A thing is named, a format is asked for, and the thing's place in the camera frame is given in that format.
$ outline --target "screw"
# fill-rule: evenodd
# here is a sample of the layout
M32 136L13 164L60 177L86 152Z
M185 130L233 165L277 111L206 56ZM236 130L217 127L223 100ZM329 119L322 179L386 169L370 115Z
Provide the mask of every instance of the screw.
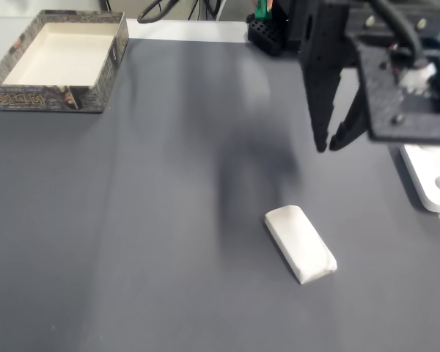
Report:
M391 124L392 124L393 126L401 125L401 124L404 122L404 119L405 119L405 117L404 117L404 115L402 115L402 114L395 115L395 116L393 116L393 118L391 119Z
M425 26L427 26L427 20L423 18L422 20L417 22L416 29L422 31L425 28Z
M375 16L371 15L367 20L365 21L366 27L371 27L375 24Z

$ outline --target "white eraser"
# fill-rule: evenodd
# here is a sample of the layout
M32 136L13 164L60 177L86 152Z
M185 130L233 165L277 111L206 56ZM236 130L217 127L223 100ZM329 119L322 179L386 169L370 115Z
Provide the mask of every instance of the white eraser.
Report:
M337 270L334 256L296 205L269 211L265 223L301 284Z

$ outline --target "open box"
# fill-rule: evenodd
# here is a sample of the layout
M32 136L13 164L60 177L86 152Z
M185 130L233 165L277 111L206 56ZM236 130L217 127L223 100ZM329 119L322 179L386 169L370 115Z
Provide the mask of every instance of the open box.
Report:
M127 41L123 12L41 11L0 61L0 109L102 112Z

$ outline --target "robotic end effector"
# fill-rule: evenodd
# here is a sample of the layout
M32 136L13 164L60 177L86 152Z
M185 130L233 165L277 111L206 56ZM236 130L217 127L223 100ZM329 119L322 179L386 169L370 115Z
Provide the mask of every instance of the robotic end effector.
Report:
M282 47L300 46L319 152L344 67L357 68L360 87L330 150L365 131L376 141L440 144L440 0L274 0L273 17L283 21Z

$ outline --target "wire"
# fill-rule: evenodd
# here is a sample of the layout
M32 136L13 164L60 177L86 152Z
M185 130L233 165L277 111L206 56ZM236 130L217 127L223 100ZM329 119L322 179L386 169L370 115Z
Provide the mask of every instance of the wire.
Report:
M424 57L422 42L414 27L397 8L387 0L368 0L388 27L395 33L398 40L406 43L412 51L415 67L424 67L428 61Z
M194 13L194 10L196 9L198 2L199 2L199 0L196 0L196 2L194 3L194 6L192 7L191 13L189 14L188 21L191 19L191 16Z
M212 7L210 6L210 2L208 0L204 0L204 2L205 2L205 6L207 7L207 10L210 13L210 15L213 18L215 18L217 16L217 14L219 13L221 0L216 0L215 9L212 9Z
M148 7L145 10L142 11L142 13L137 18L137 22L139 22L139 23L153 23L153 22L161 20L164 16L166 16L168 14L169 11L171 11L173 6L175 6L178 1L179 0L169 0L168 4L166 4L166 6L162 9L162 11L160 11L160 13L158 13L156 16L154 16L152 18L144 19L144 17L147 15L147 13L149 13L152 10L152 8L154 8L156 5L160 4L161 0L155 0L150 5L148 5Z

